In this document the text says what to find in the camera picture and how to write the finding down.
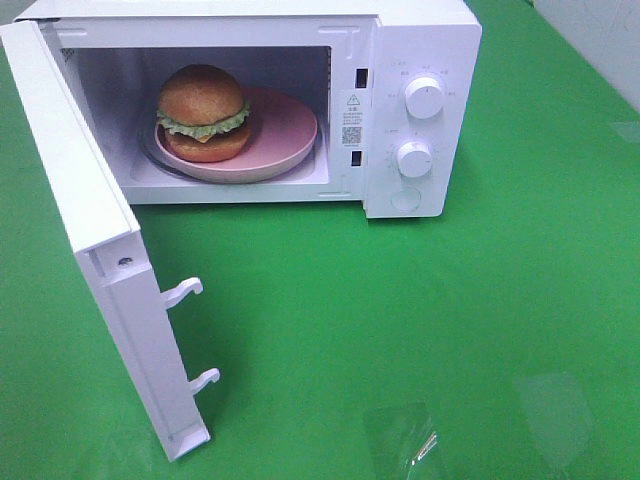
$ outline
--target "white knob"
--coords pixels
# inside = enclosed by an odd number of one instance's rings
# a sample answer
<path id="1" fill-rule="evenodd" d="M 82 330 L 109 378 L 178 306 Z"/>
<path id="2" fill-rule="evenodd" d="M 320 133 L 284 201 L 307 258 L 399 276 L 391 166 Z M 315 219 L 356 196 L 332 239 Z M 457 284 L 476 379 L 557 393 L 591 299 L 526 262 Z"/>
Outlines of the white knob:
<path id="1" fill-rule="evenodd" d="M 409 113 L 419 119 L 433 117 L 442 110 L 444 92 L 440 82 L 433 77 L 419 77 L 404 90 Z"/>
<path id="2" fill-rule="evenodd" d="M 431 152 L 420 142 L 405 143 L 398 149 L 398 169 L 408 178 L 418 178 L 431 171 Z"/>

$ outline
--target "plate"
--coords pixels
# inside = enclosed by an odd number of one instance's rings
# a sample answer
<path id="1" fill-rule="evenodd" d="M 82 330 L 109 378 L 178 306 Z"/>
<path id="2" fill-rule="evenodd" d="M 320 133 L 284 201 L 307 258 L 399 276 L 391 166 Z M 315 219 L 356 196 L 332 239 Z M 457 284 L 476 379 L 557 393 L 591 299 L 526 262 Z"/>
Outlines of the plate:
<path id="1" fill-rule="evenodd" d="M 313 148 L 316 116 L 304 103 L 268 88 L 249 88 L 247 118 L 251 137 L 238 155 L 213 163 L 192 163 L 174 155 L 164 143 L 164 129 L 155 126 L 155 143 L 166 166 L 215 183 L 254 183 L 273 178 L 298 165 Z"/>

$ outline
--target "green surface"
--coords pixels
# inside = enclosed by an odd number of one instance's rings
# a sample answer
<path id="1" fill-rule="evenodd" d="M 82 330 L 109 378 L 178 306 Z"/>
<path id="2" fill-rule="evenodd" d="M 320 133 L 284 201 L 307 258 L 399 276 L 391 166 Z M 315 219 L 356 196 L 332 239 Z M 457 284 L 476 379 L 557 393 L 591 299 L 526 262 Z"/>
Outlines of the green surface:
<path id="1" fill-rule="evenodd" d="M 204 283 L 171 310 L 190 376 L 223 372 L 197 396 L 215 440 L 173 464 L 0 57 L 0 478 L 640 478 L 640 149 L 611 128 L 637 114 L 524 2 L 470 3 L 442 217 L 134 208 L 161 288 Z"/>

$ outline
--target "power knob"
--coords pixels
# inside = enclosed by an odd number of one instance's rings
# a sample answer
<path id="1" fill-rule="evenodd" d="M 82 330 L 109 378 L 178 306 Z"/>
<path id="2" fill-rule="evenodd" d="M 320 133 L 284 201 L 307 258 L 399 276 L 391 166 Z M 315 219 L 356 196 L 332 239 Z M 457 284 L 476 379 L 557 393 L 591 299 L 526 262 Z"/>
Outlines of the power knob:
<path id="1" fill-rule="evenodd" d="M 419 77 L 407 85 L 404 99 L 411 116 L 418 119 L 430 118 L 442 110 L 444 89 L 436 78 Z"/>
<path id="2" fill-rule="evenodd" d="M 431 152 L 420 142 L 405 143 L 396 155 L 398 170 L 407 178 L 419 178 L 431 171 Z"/>

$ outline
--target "qr code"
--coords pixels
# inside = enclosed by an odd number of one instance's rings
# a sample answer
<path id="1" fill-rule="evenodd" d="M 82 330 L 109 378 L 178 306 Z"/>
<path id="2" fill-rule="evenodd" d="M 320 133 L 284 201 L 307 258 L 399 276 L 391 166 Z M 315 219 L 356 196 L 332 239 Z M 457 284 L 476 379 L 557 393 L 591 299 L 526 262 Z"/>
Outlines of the qr code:
<path id="1" fill-rule="evenodd" d="M 342 127 L 342 144 L 357 145 L 362 141 L 362 127 Z"/>

